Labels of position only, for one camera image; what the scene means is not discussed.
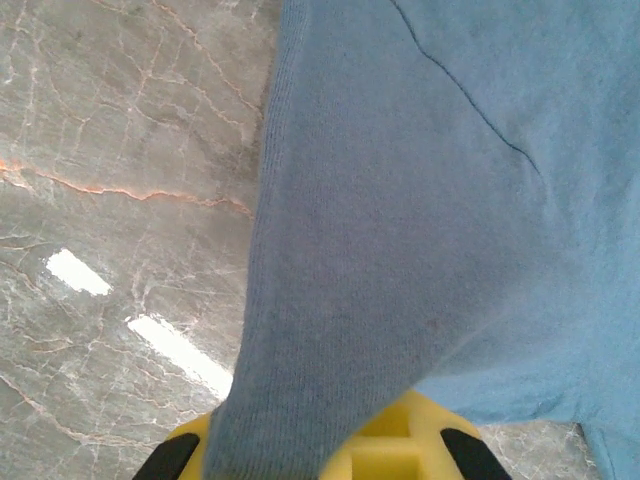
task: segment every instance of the floor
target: floor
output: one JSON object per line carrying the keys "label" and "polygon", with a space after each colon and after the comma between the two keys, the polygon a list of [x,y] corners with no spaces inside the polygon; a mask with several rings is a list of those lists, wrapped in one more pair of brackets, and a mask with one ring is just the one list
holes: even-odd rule
{"label": "floor", "polygon": [[[0,3],[0,477],[129,479],[224,398],[278,0]],[[484,429],[596,479],[579,429]]]}

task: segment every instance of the yellow object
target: yellow object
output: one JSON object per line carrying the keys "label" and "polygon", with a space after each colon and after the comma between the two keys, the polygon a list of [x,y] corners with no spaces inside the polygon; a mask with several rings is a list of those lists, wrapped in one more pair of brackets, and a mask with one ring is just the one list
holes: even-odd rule
{"label": "yellow object", "polygon": [[[201,480],[209,422],[207,414],[176,428],[134,480]],[[457,435],[448,445],[444,431]],[[467,472],[465,476],[460,469]],[[472,424],[409,391],[347,440],[331,457],[319,480],[476,478],[494,480],[509,476]]]}

